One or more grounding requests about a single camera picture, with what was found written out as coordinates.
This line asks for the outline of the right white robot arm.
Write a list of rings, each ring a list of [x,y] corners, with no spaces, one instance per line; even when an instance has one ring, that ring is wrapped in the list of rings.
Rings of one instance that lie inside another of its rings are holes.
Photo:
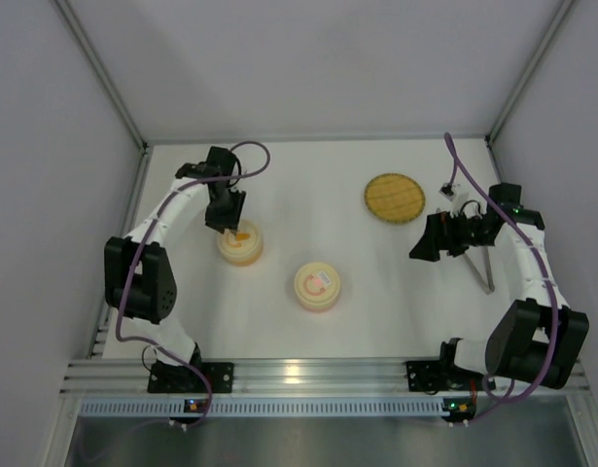
[[[467,216],[471,204],[458,186],[441,193],[452,207],[431,214],[409,256],[437,262],[440,255],[464,255],[471,247],[492,248],[506,275],[510,307],[492,334],[480,341],[453,338],[441,346],[445,371],[472,372],[562,388],[575,366],[589,330],[585,313],[567,304],[554,280],[545,251],[545,222],[525,208],[518,185],[490,188],[485,209]]]

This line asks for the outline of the yellow lunch box bowl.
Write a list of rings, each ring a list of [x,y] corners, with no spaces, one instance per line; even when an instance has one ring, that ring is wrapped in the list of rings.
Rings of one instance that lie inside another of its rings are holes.
[[[221,256],[231,265],[246,267],[255,263],[262,255],[264,245],[258,243],[252,247],[243,247],[221,243],[219,251]]]

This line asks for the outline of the cream lid orange decoration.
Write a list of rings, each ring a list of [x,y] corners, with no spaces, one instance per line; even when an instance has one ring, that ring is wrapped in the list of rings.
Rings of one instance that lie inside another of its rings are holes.
[[[259,226],[254,221],[243,219],[240,221],[239,228],[236,233],[225,231],[217,236],[218,249],[221,243],[252,247],[258,243],[264,244],[264,238]]]

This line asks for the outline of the metal food tongs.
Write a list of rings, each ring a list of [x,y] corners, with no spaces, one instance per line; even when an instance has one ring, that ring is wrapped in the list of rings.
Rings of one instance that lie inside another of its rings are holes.
[[[464,253],[462,258],[480,289],[486,295],[491,295],[495,291],[495,283],[488,247],[482,246],[480,248],[480,252],[483,270],[480,270],[476,267],[468,253]]]

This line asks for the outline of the cream lid pink decoration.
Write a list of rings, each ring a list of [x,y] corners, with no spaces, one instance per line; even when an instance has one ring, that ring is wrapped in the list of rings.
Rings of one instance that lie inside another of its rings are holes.
[[[311,296],[339,294],[341,280],[337,271],[329,264],[312,262],[302,266],[294,278],[297,294]]]

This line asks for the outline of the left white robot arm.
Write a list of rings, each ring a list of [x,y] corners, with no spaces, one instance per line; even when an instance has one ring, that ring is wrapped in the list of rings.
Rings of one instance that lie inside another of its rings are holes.
[[[204,162],[177,170],[144,221],[105,244],[105,300],[117,311],[116,340],[153,346],[165,369],[201,375],[198,345],[173,313],[177,283],[168,248],[198,216],[219,234],[236,233],[246,193],[233,186],[244,176],[233,149],[213,146]]]

